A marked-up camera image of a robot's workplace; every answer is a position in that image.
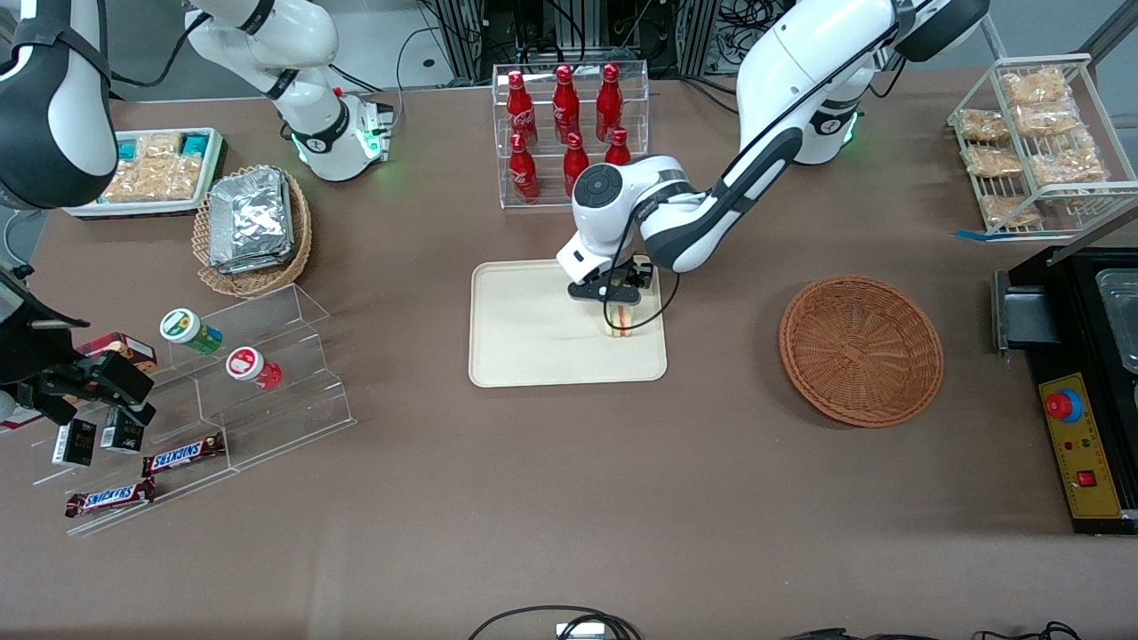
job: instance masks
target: white tray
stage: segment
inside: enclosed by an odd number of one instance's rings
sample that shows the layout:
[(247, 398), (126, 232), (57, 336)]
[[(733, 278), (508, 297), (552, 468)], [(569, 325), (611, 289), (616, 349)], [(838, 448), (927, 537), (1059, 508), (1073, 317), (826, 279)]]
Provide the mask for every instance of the white tray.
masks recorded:
[[(470, 380), (480, 387), (655, 380), (668, 369), (663, 318), (617, 338), (601, 303), (569, 297), (555, 260), (488, 262), (475, 269), (470, 296)], [(660, 309), (655, 278), (633, 322)]]
[(64, 211), (75, 218), (86, 220), (99, 220), (105, 218), (138, 218), (156, 214), (192, 213), (198, 210), (198, 205), (206, 199), (209, 194), (209, 186), (213, 184), (214, 174), (217, 172), (217, 161), (221, 158), (223, 140), (216, 129), (209, 126), (188, 129), (151, 129), (148, 131), (117, 131), (115, 140), (131, 140), (143, 133), (204, 133), (209, 136), (206, 143), (206, 153), (201, 157), (201, 173), (198, 175), (198, 186), (193, 189), (193, 197), (187, 200), (159, 200), (149, 203), (91, 203), (83, 206), (64, 207)]

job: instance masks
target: brown woven basket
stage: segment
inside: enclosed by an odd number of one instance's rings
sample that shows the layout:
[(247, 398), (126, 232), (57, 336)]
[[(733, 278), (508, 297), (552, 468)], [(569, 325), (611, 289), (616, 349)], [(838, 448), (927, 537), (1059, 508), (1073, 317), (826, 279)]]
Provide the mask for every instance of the brown woven basket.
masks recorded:
[[(246, 166), (231, 175), (244, 175), (253, 171), (254, 166)], [(308, 254), (312, 252), (312, 215), (308, 213), (308, 200), (304, 199), (300, 186), (296, 179), (284, 174), (288, 179), (290, 206), (292, 208), (292, 235), (296, 240), (296, 255), (288, 264), (270, 266), (269, 269), (257, 269), (234, 276), (223, 276), (216, 269), (209, 266), (209, 198), (206, 197), (198, 213), (193, 216), (193, 256), (198, 259), (205, 268), (198, 271), (198, 277), (209, 288), (220, 293), (237, 297), (250, 298), (279, 289), (292, 282), (304, 271), (304, 265), (308, 263)]]
[(908, 296), (863, 276), (818, 280), (778, 327), (794, 387), (819, 411), (857, 427), (891, 427), (923, 411), (945, 371), (937, 329)]

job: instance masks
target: candy bar wrapper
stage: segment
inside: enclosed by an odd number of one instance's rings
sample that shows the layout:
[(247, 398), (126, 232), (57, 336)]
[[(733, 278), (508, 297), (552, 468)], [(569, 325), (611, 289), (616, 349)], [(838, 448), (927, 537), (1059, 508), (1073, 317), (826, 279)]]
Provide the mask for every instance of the candy bar wrapper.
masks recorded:
[(117, 509), (134, 502), (152, 502), (154, 495), (154, 478), (98, 493), (75, 493), (67, 500), (67, 510), (64, 515), (76, 518), (101, 509)]
[(201, 458), (209, 458), (225, 452), (225, 435), (221, 432), (197, 442), (172, 449), (152, 458), (142, 459), (142, 477), (150, 477), (174, 467), (189, 465)]

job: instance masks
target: table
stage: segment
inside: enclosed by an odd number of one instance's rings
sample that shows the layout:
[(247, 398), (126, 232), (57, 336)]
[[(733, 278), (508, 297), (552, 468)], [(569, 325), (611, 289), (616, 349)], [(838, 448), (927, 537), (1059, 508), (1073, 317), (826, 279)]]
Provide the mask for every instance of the table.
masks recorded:
[[(649, 384), (480, 389), (470, 274), (551, 257), (568, 213), (498, 208), (485, 90), (406, 95), (393, 162), (347, 183), (299, 164), (265, 100), (116, 104), (119, 129), (209, 125), (226, 167), (274, 163), (314, 212), (300, 280), (331, 313), (329, 366), (360, 424), (89, 539), (0, 438), (0, 625), (23, 638), (465, 638), (543, 602), (595, 606), (651, 640), (773, 639), (846, 625), (963, 639), (1073, 624), (1132, 637), (1131, 540), (1070, 534), (1022, 358), (989, 346), (988, 278), (1039, 246), (986, 246), (942, 133), (981, 72), (913, 72), (827, 166), (795, 167), (684, 278), (668, 374)], [(710, 184), (734, 116), (657, 82), (652, 149)], [(52, 214), (38, 295), (157, 343), (174, 306), (232, 301), (196, 276), (189, 219)], [(940, 396), (912, 422), (847, 429), (782, 370), (806, 284), (853, 272), (912, 295), (940, 331)], [(487, 638), (549, 638), (564, 616)]]

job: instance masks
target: coca-cola bottle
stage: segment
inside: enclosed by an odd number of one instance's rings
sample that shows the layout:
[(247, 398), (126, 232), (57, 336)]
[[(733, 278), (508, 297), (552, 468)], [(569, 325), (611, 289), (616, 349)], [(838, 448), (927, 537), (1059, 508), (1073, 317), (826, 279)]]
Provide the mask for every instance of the coca-cola bottle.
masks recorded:
[(513, 188), (526, 199), (526, 204), (537, 203), (537, 197), (542, 194), (537, 184), (537, 165), (534, 164), (534, 156), (526, 150), (526, 138), (521, 133), (510, 136), (510, 177), (513, 179)]
[(566, 195), (572, 198), (572, 186), (577, 183), (580, 172), (588, 169), (588, 155), (585, 154), (585, 137), (580, 131), (570, 131), (567, 137), (569, 148), (566, 149), (563, 163), (566, 170)]
[(620, 109), (624, 107), (624, 96), (620, 95), (620, 67), (607, 63), (601, 71), (601, 90), (596, 92), (596, 139), (608, 142), (612, 130), (620, 126)]
[(628, 130), (624, 126), (616, 126), (612, 129), (612, 143), (604, 153), (604, 162), (620, 165), (628, 164), (630, 159), (633, 159), (633, 155), (628, 153)]
[(510, 126), (514, 133), (521, 133), (528, 145), (537, 143), (537, 121), (534, 118), (534, 100), (526, 91), (526, 80), (521, 69), (513, 69), (506, 77), (510, 82), (510, 98), (505, 110), (510, 112)]
[(553, 91), (553, 124), (562, 145), (569, 143), (569, 133), (580, 129), (580, 99), (572, 85), (572, 67), (558, 65), (558, 88)]

